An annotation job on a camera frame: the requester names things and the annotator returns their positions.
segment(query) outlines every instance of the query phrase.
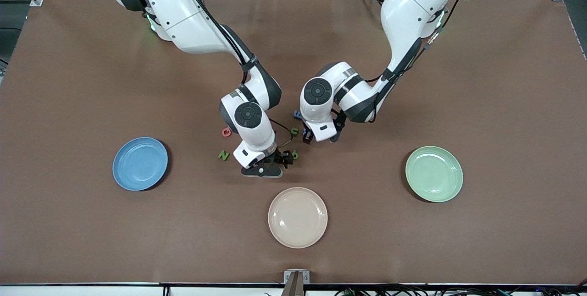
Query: round black joint cover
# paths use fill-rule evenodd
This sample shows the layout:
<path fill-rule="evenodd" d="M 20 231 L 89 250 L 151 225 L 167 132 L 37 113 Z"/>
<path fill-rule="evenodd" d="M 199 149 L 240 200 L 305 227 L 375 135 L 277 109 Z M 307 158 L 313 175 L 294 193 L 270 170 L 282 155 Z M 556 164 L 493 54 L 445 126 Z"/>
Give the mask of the round black joint cover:
<path fill-rule="evenodd" d="M 311 79 L 304 87 L 304 100 L 314 106 L 327 103 L 332 95 L 330 83 L 323 78 Z"/>
<path fill-rule="evenodd" d="M 260 118 L 263 116 L 262 110 L 254 102 L 244 102 L 237 107 L 234 112 L 234 119 L 240 126 L 254 129 L 260 124 Z"/>

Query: plate rim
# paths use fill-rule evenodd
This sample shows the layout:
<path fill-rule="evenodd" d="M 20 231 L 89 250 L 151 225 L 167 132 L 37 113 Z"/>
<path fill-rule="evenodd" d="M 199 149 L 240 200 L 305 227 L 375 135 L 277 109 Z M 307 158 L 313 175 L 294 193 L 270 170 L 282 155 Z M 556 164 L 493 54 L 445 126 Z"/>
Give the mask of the plate rim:
<path fill-rule="evenodd" d="M 273 204 L 275 203 L 275 200 L 277 200 L 277 198 L 279 198 L 283 193 L 285 192 L 291 192 L 292 190 L 304 190 L 306 192 L 310 192 L 310 194 L 312 194 L 313 196 L 317 197 L 318 199 L 320 199 L 320 202 L 324 205 L 324 216 L 326 217 L 326 221 L 324 224 L 324 229 L 323 231 L 321 231 L 320 235 L 316 238 L 316 240 L 314 242 L 312 242 L 311 244 L 308 244 L 307 246 L 303 246 L 303 247 L 294 247 L 294 246 L 288 246 L 287 244 L 284 244 L 283 242 L 281 242 L 281 240 L 279 240 L 279 238 L 277 238 L 277 236 L 275 236 L 275 231 L 273 231 L 273 229 L 271 228 L 271 208 L 273 208 Z M 281 192 L 279 192 L 279 194 L 277 194 L 273 200 L 271 200 L 271 204 L 269 205 L 269 210 L 267 212 L 267 225 L 269 225 L 269 230 L 271 231 L 271 234 L 273 235 L 273 238 L 275 238 L 275 240 L 277 242 L 279 242 L 281 245 L 286 246 L 287 248 L 292 248 L 292 249 L 304 249 L 304 248 L 308 248 L 310 246 L 313 246 L 314 244 L 316 244 L 318 241 L 320 241 L 320 239 L 324 236 L 324 233 L 327 230 L 328 227 L 328 208 L 327 208 L 327 204 L 325 204 L 324 200 L 321 198 L 321 196 L 319 196 L 315 191 L 308 189 L 306 187 L 300 187 L 300 186 L 296 186 L 296 187 L 290 187 L 289 189 L 285 189 Z"/>
<path fill-rule="evenodd" d="M 416 152 L 418 152 L 419 150 L 422 150 L 422 149 L 426 149 L 426 148 L 436 148 L 436 149 L 440 149 L 442 152 L 447 153 L 449 156 L 451 156 L 452 158 L 454 158 L 454 161 L 457 163 L 457 166 L 459 167 L 459 175 L 461 177 L 460 178 L 461 182 L 457 185 L 457 191 L 455 192 L 455 194 L 453 194 L 453 196 L 450 196 L 446 200 L 431 200 L 431 199 L 427 198 L 426 196 L 424 196 L 423 194 L 421 194 L 420 192 L 418 192 L 416 189 L 414 189 L 414 186 L 410 182 L 410 177 L 409 177 L 409 174 L 408 174 L 408 171 L 407 171 L 408 164 L 409 164 L 409 162 L 411 160 L 414 160 L 413 157 L 415 156 Z M 463 167 L 461 166 L 461 163 L 459 162 L 459 160 L 451 152 L 449 152 L 448 150 L 446 150 L 446 149 L 444 149 L 442 147 L 438 147 L 438 146 L 422 146 L 420 148 L 416 148 L 413 152 L 411 152 L 411 154 L 407 158 L 407 161 L 405 161 L 404 174 L 405 174 L 405 179 L 407 180 L 408 185 L 414 191 L 414 193 L 417 194 L 417 196 L 420 196 L 421 198 L 423 198 L 426 201 L 430 201 L 430 202 L 434 202 L 434 203 L 442 203 L 442 202 L 447 202 L 447 201 L 452 200 L 457 195 L 459 195 L 459 193 L 461 192 L 461 189 L 463 188 L 464 175 L 463 175 Z"/>
<path fill-rule="evenodd" d="M 116 168 L 116 160 L 117 160 L 117 158 L 119 158 L 119 156 L 120 156 L 120 154 L 121 154 L 122 150 L 123 150 L 123 149 L 124 149 L 124 148 L 125 148 L 125 147 L 126 147 L 128 144 L 130 144 L 130 143 L 132 143 L 132 142 L 140 141 L 141 139 L 148 139 L 149 141 L 155 141 L 155 143 L 157 143 L 159 146 L 161 146 L 161 148 L 163 148 L 163 151 L 165 152 L 165 169 L 163 170 L 163 174 L 161 175 L 161 177 L 159 177 L 159 178 L 158 178 L 158 179 L 157 179 L 157 180 L 156 180 L 156 181 L 153 183 L 153 185 L 151 185 L 151 186 L 149 186 L 149 187 L 146 187 L 146 188 L 144 188 L 144 189 L 129 189 L 128 187 L 126 187 L 125 185 L 123 185 L 123 183 L 121 183 L 121 182 L 119 181 L 119 179 L 117 178 L 117 176 L 116 176 L 116 173 L 115 173 L 115 168 Z M 122 146 L 119 148 L 118 152 L 116 152 L 116 155 L 114 156 L 114 160 L 112 161 L 112 176 L 114 177 L 114 180 L 116 181 L 116 183 L 117 183 L 117 184 L 118 184 L 120 187 L 124 188 L 125 190 L 131 191 L 131 192 L 140 192 L 140 191 L 142 191 L 142 190 L 149 189 L 149 188 L 151 188 L 151 187 L 155 186 L 157 183 L 159 183 L 159 181 L 161 181 L 161 178 L 163 178 L 163 175 L 165 175 L 165 172 L 167 171 L 167 167 L 168 167 L 168 165 L 169 165 L 169 153 L 167 152 L 167 148 L 165 147 L 165 145 L 164 145 L 164 144 L 163 144 L 163 143 L 162 143 L 162 142 L 161 142 L 159 139 L 156 139 L 156 138 L 153 138 L 153 137 L 137 137 L 137 138 L 131 139 L 130 141 L 126 142 L 124 145 L 122 145 Z"/>

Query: white robotic arm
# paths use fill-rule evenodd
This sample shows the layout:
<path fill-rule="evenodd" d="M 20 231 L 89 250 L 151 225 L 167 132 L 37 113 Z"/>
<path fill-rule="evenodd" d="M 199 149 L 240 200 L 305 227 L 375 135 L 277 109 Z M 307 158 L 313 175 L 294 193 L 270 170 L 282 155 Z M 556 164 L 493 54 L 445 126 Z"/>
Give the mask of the white robotic arm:
<path fill-rule="evenodd" d="M 392 58 L 371 87 L 346 62 L 329 64 L 310 79 L 300 96 L 300 112 L 310 132 L 309 142 L 338 140 L 348 117 L 352 122 L 373 121 L 384 100 L 420 52 L 422 38 L 440 26 L 448 0 L 384 0 L 381 23 L 392 49 Z M 332 104 L 340 107 L 332 119 Z"/>
<path fill-rule="evenodd" d="M 161 39 L 190 54 L 228 52 L 235 56 L 248 81 L 224 96 L 220 114 L 243 141 L 233 152 L 245 175 L 279 177 L 281 169 L 252 169 L 259 162 L 291 164 L 288 152 L 277 151 L 275 132 L 265 113 L 281 99 L 281 88 L 236 33 L 220 25 L 200 0 L 116 0 L 128 10 L 143 11 Z"/>

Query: beige plate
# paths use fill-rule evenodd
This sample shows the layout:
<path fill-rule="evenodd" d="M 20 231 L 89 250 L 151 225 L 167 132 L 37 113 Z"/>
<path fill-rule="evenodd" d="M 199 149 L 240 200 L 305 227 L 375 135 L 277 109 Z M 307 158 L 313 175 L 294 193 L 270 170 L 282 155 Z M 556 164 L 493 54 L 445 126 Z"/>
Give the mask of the beige plate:
<path fill-rule="evenodd" d="M 289 248 L 301 249 L 320 240 L 327 229 L 328 212 L 318 194 L 293 187 L 273 199 L 267 220 L 277 241 Z"/>

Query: green plate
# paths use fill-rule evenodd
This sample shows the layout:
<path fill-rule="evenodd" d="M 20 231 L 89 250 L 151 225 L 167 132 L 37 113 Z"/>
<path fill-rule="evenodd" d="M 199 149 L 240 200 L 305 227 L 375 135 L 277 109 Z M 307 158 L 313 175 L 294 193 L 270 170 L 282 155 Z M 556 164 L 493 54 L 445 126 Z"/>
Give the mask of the green plate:
<path fill-rule="evenodd" d="M 405 164 L 405 177 L 424 200 L 445 202 L 459 193 L 463 186 L 463 169 L 446 149 L 425 146 L 415 150 Z"/>

